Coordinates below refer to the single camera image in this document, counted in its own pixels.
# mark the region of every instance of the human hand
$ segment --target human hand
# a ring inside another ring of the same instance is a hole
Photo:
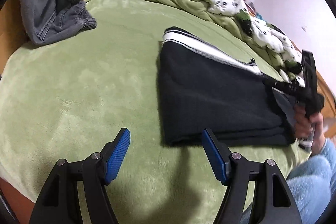
[[[313,143],[311,146],[311,154],[319,154],[325,143],[325,136],[323,134],[323,115],[321,113],[314,113],[307,119],[305,117],[306,110],[303,106],[295,105],[295,137],[298,139],[307,139],[312,132],[312,123],[316,123]]]

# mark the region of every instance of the blue gripper pad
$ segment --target blue gripper pad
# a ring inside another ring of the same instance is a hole
[[[202,145],[216,179],[225,185],[227,182],[225,163],[206,130],[202,132]]]
[[[111,154],[111,157],[107,161],[105,176],[105,182],[107,184],[110,184],[110,182],[117,177],[130,142],[131,133],[128,129],[126,129],[119,142],[116,144],[114,151]]]

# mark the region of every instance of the person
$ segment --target person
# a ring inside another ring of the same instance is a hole
[[[295,109],[295,136],[307,138],[316,123],[311,155],[307,161],[294,168],[286,181],[299,209],[302,224],[314,224],[330,202],[336,190],[336,138],[328,139],[323,133],[323,116],[315,113],[305,117],[305,108]],[[244,211],[241,224],[248,224],[250,205]]]

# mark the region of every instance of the metal screw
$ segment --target metal screw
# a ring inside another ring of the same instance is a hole
[[[268,159],[266,162],[270,166],[274,166],[275,165],[275,161],[274,160]]]
[[[99,159],[99,158],[100,158],[100,153],[98,153],[98,152],[93,153],[93,154],[91,155],[91,158],[94,159],[94,160]]]
[[[58,166],[62,166],[63,164],[65,164],[65,159],[59,159],[59,160],[57,161],[57,165],[58,165]]]
[[[231,154],[231,157],[234,158],[235,160],[239,160],[242,156],[237,152],[233,152]]]

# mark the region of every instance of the white stripe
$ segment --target white stripe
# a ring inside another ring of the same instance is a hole
[[[163,43],[165,43],[167,40],[174,40],[175,43],[180,44],[184,47],[188,46],[197,51],[204,52],[206,55],[210,55],[217,60],[221,60],[225,63],[229,63],[231,66],[249,70],[252,73],[257,74],[257,75],[262,74],[262,72],[260,71],[257,65],[247,65],[242,62],[239,62],[238,60],[232,58],[231,56],[225,54],[224,52],[214,47],[211,47],[197,39],[188,37],[186,35],[176,33],[176,32],[167,32],[163,35]]]

